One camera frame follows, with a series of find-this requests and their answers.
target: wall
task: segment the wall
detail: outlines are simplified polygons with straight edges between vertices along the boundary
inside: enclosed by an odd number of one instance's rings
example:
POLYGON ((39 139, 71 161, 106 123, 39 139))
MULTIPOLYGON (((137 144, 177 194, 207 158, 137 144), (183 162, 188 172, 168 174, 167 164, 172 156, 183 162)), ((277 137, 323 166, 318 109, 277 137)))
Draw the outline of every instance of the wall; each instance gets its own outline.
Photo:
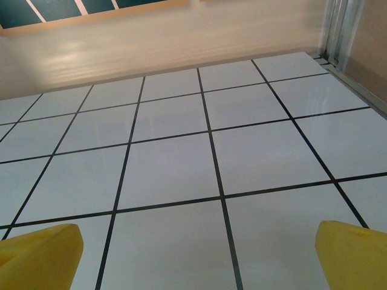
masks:
POLYGON ((365 1, 345 72, 387 102, 387 2, 365 1))
POLYGON ((0 38, 0 98, 291 51, 314 53, 326 1, 188 7, 0 38))

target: tiled floor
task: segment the tiled floor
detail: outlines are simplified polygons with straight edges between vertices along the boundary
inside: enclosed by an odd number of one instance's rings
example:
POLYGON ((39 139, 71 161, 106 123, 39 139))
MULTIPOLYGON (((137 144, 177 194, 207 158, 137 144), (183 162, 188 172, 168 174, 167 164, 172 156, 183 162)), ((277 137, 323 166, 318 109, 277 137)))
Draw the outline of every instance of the tiled floor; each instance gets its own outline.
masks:
POLYGON ((78 224, 72 290, 328 289, 387 231, 387 121, 305 53, 0 102, 0 234, 78 224))

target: white tile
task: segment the white tile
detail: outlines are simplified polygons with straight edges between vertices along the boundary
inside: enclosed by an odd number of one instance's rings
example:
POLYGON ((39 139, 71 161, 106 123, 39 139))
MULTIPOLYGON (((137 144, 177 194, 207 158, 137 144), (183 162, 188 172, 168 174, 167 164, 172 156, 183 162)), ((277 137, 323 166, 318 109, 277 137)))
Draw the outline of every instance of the white tile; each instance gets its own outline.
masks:
POLYGON ((264 82, 249 60, 200 68, 200 77, 205 91, 264 82))
POLYGON ((141 101, 200 92, 198 73, 195 69, 157 74, 145 78, 141 101))
POLYGON ((52 154, 72 115, 19 123, 0 143, 0 161, 52 154))
POLYGON ((45 93, 22 120, 75 113, 89 89, 89 86, 85 86, 83 88, 45 93))
POLYGON ((113 209, 126 146, 55 156, 18 222, 113 209))
POLYGON ((39 231, 55 225, 78 225, 83 239, 83 253, 73 284, 71 285, 71 290, 94 290, 96 288, 109 223, 110 216, 98 216, 63 222, 52 222, 49 224, 30 225, 27 227, 13 228, 9 237, 20 236, 21 234, 39 231))
POLYGON ((327 72, 306 53, 265 57, 254 62, 269 82, 327 72))
POLYGON ((39 158, 0 165, 0 225, 10 224, 48 158, 39 158))
POLYGON ((245 290, 329 290, 314 248, 320 222, 359 225, 333 185, 227 200, 245 290))
POLYGON ((272 83, 293 117, 367 106, 330 74, 272 83))
POLYGON ((39 95, 30 95, 0 101, 0 124, 18 121, 38 97, 39 95))
POLYGON ((288 118, 266 84, 208 92, 205 96, 211 129, 288 118))
POLYGON ((213 133, 225 194, 328 180, 291 121, 213 133))
POLYGON ((133 141, 206 131, 201 95, 141 103, 133 141))
POLYGON ((218 195, 208 134, 131 146, 119 208, 218 195))
POLYGON ((335 178, 387 171, 387 121, 372 109, 297 123, 335 178))
POLYGON ((81 111, 136 103, 142 82, 142 78, 137 78, 95 85, 81 111))
POLYGON ((77 115, 58 152, 127 143, 136 105, 77 115))
POLYGON ((387 233, 387 176, 340 183, 367 225, 387 233))
POLYGON ((12 124, 0 126, 0 139, 4 137, 4 135, 12 128, 12 126, 12 124))
POLYGON ((118 214, 102 289, 128 285, 236 289, 220 201, 118 214))

